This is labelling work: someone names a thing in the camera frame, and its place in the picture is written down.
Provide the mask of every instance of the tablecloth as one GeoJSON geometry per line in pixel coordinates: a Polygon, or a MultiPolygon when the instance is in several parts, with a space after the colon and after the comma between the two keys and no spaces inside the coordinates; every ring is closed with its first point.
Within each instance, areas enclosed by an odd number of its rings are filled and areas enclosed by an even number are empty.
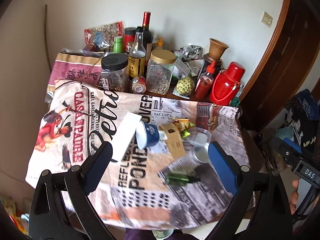
{"type": "MultiPolygon", "coordinates": [[[[161,125],[173,117],[188,118],[207,129],[212,140],[240,165],[249,165],[236,124],[237,108],[147,95],[101,91],[85,83],[60,81],[49,112],[43,117],[26,181],[36,187],[41,172],[65,172],[111,141],[127,112],[161,125]]],[[[188,143],[184,142],[188,153],[188,143]]],[[[98,188],[88,198],[104,223],[139,229],[191,228],[212,222],[232,199],[209,164],[198,166],[188,155],[181,165],[194,165],[200,182],[185,187],[164,185],[161,171],[179,168],[163,141],[139,150],[133,140],[121,162],[110,162],[98,188]]],[[[65,205],[73,210],[67,192],[65,205]]]]}

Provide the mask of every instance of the jar of seeds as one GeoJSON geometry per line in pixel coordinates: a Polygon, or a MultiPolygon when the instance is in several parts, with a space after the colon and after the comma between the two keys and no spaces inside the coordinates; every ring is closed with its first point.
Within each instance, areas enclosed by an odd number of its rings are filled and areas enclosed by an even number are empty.
{"type": "Polygon", "coordinates": [[[176,55],[165,49],[151,52],[147,69],[147,90],[166,95],[169,90],[176,55]]]}
{"type": "Polygon", "coordinates": [[[109,54],[101,60],[103,90],[125,92],[129,82],[128,55],[109,54]]]}

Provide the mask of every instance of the wooden table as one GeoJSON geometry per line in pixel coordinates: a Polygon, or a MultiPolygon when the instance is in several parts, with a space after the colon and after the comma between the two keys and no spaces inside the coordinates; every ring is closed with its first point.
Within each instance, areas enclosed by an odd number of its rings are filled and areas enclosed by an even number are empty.
{"type": "Polygon", "coordinates": [[[187,101],[195,101],[195,102],[204,102],[204,103],[211,103],[210,99],[209,99],[209,95],[207,95],[204,99],[202,100],[198,100],[195,97],[194,91],[192,92],[192,94],[190,95],[190,99],[185,99],[182,97],[178,97],[176,95],[173,95],[172,92],[174,90],[174,87],[176,86],[176,84],[171,84],[169,87],[169,91],[166,95],[160,95],[160,94],[156,94],[156,93],[151,93],[146,91],[144,94],[145,95],[149,95],[149,96],[153,96],[153,97],[161,97],[161,98],[169,98],[169,99],[175,99],[175,100],[187,100],[187,101]]]}

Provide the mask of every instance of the metal screw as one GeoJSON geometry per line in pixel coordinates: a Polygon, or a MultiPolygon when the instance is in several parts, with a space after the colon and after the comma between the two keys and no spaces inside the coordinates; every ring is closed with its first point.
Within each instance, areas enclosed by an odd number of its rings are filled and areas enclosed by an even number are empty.
{"type": "Polygon", "coordinates": [[[79,171],[80,166],[79,165],[74,165],[71,167],[71,171],[79,171]]]}
{"type": "Polygon", "coordinates": [[[247,165],[242,165],[241,166],[241,171],[248,172],[249,170],[250,170],[250,168],[247,165]]]}
{"type": "Polygon", "coordinates": [[[41,172],[41,175],[42,175],[42,176],[46,176],[46,175],[48,175],[48,174],[49,174],[49,170],[44,170],[44,171],[41,172]]]}
{"type": "Polygon", "coordinates": [[[279,172],[277,170],[272,170],[271,173],[273,176],[279,176],[279,172]]]}

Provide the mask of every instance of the glass bottle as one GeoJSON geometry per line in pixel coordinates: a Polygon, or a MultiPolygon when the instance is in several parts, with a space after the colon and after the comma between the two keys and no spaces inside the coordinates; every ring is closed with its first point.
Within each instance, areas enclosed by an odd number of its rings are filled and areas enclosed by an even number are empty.
{"type": "Polygon", "coordinates": [[[208,94],[209,89],[213,83],[213,73],[215,71],[216,62],[213,61],[211,65],[207,66],[206,72],[202,73],[199,77],[196,90],[195,90],[195,97],[199,100],[204,99],[205,96],[208,94]]]}
{"type": "Polygon", "coordinates": [[[151,50],[152,50],[152,41],[153,41],[153,35],[151,31],[149,30],[149,24],[150,24],[150,12],[144,12],[143,14],[143,46],[146,49],[146,62],[145,62],[145,74],[147,73],[147,65],[148,61],[150,59],[151,50]]]}
{"type": "Polygon", "coordinates": [[[146,50],[142,45],[143,27],[139,26],[136,29],[136,37],[129,51],[129,77],[143,76],[146,60],[146,50]]]}

